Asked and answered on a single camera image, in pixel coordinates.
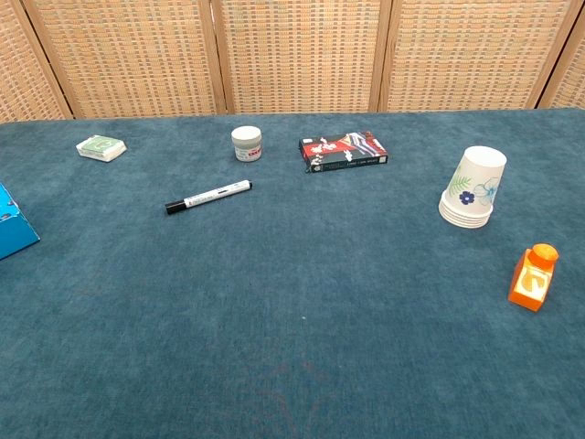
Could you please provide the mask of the white flower-print paper cup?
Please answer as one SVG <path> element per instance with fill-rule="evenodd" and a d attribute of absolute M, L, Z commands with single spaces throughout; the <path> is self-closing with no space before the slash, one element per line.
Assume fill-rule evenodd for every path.
<path fill-rule="evenodd" d="M 506 161 L 506 156 L 492 147 L 467 147 L 441 195 L 441 201 L 458 215 L 468 218 L 489 216 Z"/>

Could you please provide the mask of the black printed card box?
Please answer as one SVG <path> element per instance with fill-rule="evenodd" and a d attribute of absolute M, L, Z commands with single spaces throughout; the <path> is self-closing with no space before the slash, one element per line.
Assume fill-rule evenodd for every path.
<path fill-rule="evenodd" d="M 301 138 L 308 173 L 386 164 L 388 152 L 369 131 Z"/>

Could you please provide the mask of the black white marker pen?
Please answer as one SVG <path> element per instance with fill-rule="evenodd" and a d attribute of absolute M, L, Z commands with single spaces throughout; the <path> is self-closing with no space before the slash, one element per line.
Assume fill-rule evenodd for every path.
<path fill-rule="evenodd" d="M 193 207 L 206 204 L 217 199 L 229 197 L 241 192 L 252 189 L 252 182 L 248 179 L 242 180 L 224 187 L 215 188 L 204 193 L 200 193 L 178 201 L 165 204 L 165 210 L 168 215 L 191 209 Z"/>

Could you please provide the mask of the white plastic jar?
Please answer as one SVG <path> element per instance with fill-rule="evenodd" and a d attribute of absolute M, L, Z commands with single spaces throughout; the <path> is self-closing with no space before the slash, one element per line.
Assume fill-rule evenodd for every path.
<path fill-rule="evenodd" d="M 244 125 L 231 132 L 232 144 L 236 158 L 241 162 L 252 162 L 261 158 L 261 129 L 256 126 Z"/>

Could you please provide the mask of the green white tissue packet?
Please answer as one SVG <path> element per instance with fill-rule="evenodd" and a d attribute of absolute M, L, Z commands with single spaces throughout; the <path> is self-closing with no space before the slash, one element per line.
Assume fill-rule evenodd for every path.
<path fill-rule="evenodd" d="M 124 141 L 102 136 L 93 135 L 76 145 L 79 155 L 102 162 L 111 162 L 127 150 Z"/>

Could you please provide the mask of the orange plastic bottle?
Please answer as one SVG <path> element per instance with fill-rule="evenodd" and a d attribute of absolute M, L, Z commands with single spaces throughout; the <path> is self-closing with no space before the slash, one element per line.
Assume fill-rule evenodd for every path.
<path fill-rule="evenodd" d="M 557 249 L 548 243 L 526 249 L 516 265 L 508 301 L 537 312 L 546 300 L 558 258 Z"/>

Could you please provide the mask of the blue cardboard box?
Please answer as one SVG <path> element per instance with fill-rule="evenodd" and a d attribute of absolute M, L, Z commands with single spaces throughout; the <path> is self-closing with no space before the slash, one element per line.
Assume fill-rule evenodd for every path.
<path fill-rule="evenodd" d="M 40 241 L 12 195 L 0 183 L 0 260 Z"/>

